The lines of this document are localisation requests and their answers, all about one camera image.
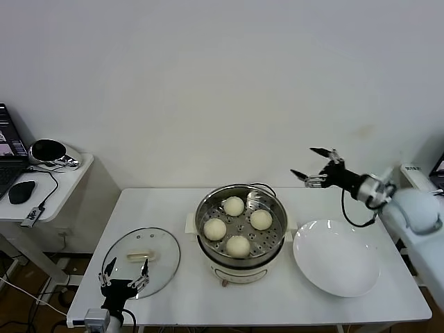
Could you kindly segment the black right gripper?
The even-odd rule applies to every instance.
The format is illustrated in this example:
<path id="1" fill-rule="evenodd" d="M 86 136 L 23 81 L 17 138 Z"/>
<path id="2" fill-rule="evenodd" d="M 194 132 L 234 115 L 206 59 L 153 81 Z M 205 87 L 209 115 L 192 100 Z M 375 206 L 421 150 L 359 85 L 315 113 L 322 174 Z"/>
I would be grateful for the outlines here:
<path id="1" fill-rule="evenodd" d="M 304 183 L 306 188 L 327 188 L 337 186 L 350 193 L 357 200 L 359 188 L 363 183 L 363 176 L 346 168 L 344 159 L 335 149 L 310 147 L 311 151 L 329 160 L 320 171 L 320 175 L 308 176 L 300 171 L 291 169 L 290 172 Z"/>

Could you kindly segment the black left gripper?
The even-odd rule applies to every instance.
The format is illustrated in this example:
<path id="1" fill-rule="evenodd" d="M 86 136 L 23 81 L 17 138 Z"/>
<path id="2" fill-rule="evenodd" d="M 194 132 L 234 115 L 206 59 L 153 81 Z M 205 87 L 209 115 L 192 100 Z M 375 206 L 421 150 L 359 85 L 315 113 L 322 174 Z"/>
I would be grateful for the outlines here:
<path id="1" fill-rule="evenodd" d="M 126 301 L 137 295 L 137 289 L 143 289 L 149 283 L 148 259 L 145 259 L 141 273 L 135 280 L 110 280 L 116 260 L 117 258 L 114 257 L 99 273 L 101 294 L 105 298 L 101 309 L 106 309 L 111 314 L 121 314 Z"/>

